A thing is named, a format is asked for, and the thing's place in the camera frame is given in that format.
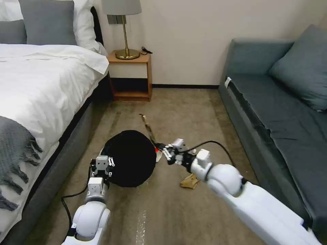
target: white duvet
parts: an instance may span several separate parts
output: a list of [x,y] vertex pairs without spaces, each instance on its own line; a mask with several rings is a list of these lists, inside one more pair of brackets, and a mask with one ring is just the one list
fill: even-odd
[[0,115],[23,125],[44,150],[39,167],[20,164],[27,184],[13,176],[24,190],[21,195],[0,186],[5,198],[20,205],[12,212],[0,209],[0,242],[21,219],[34,181],[108,65],[105,56],[78,46],[0,44]]

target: white pillow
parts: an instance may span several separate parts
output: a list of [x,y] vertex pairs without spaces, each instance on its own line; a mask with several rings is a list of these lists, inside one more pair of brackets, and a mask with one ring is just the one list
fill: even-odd
[[[2,2],[6,8],[6,20],[23,19],[18,0],[0,0],[0,20]],[[77,45],[99,53],[100,45],[95,41],[94,21],[91,13],[93,0],[74,0],[74,4],[74,34]]]
[[0,0],[0,21],[8,21],[6,6],[3,0]]
[[78,46],[100,52],[100,45],[95,41],[94,21],[91,13],[93,0],[74,0],[74,33]]
[[7,20],[20,20],[23,19],[23,15],[21,14],[20,4],[18,0],[2,0],[6,7],[7,12]]

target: floor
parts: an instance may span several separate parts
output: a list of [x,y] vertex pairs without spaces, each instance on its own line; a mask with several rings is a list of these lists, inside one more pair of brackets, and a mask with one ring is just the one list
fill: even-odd
[[[90,141],[51,206],[43,214],[26,244],[61,244],[68,219],[60,197],[83,189],[88,164],[104,143],[117,133],[135,129],[146,134],[139,116],[147,116],[158,141],[171,143],[183,138],[191,147],[206,140],[227,146],[240,173],[257,180],[233,125],[215,89],[153,89],[151,102],[113,102],[95,105]],[[205,146],[214,163],[229,163],[216,145]],[[188,173],[181,166],[169,166],[164,158],[141,186],[129,189],[111,185],[108,208],[111,223],[103,244],[264,244],[233,213],[227,204],[200,182],[183,189],[180,181]],[[84,195],[67,200],[73,214]]]

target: gray sofa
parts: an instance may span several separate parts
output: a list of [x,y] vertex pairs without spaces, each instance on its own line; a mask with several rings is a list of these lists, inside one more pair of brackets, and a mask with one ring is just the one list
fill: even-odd
[[[327,115],[268,75],[292,45],[286,40],[232,40],[219,92],[260,186],[326,241],[327,164],[321,159],[327,159]],[[227,77],[231,82],[226,87]]]

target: nightstand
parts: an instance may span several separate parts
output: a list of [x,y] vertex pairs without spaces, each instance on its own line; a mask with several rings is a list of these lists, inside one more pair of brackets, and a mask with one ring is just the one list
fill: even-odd
[[151,55],[120,60],[115,51],[108,55],[113,100],[150,101],[152,94]]

